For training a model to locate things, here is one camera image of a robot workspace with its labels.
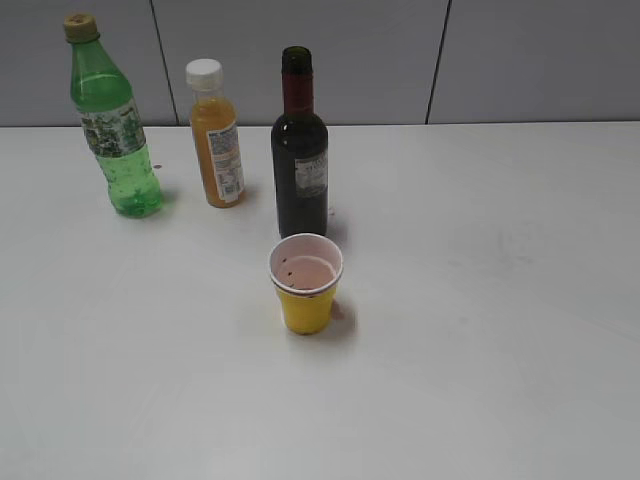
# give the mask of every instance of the cup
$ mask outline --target cup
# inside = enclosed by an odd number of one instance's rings
[[[329,324],[342,276],[342,252],[335,243],[314,233],[284,238],[271,251],[269,271],[289,330],[310,335]]]

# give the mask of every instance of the bottle neck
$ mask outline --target bottle neck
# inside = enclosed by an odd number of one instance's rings
[[[284,113],[313,113],[313,74],[282,74]]]
[[[222,87],[216,88],[215,90],[206,90],[206,91],[194,90],[193,91],[193,98],[195,99],[196,103],[205,102],[207,100],[211,100],[212,98],[220,98],[220,97],[224,97],[224,91]]]
[[[74,43],[72,47],[74,72],[119,72],[98,39],[87,43]]]

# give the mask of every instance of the bottle cap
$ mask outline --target bottle cap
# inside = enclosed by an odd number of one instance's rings
[[[222,87],[222,65],[211,58],[200,58],[187,64],[187,85],[198,92]]]
[[[299,46],[287,47],[282,51],[282,73],[293,75],[310,75],[311,52],[309,49]]]
[[[65,17],[64,34],[69,43],[87,43],[100,37],[96,19],[88,13],[75,13]]]

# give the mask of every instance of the white bottle cap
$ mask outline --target white bottle cap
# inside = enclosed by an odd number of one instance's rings
[[[211,58],[200,58],[187,64],[187,85],[198,92],[222,88],[222,65]]]

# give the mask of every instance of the orange juice bottle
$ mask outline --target orange juice bottle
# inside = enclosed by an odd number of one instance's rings
[[[196,145],[207,201],[227,208],[244,197],[244,177],[236,128],[236,111],[222,93],[222,65],[202,58],[187,65],[187,84],[193,89],[191,130]]]

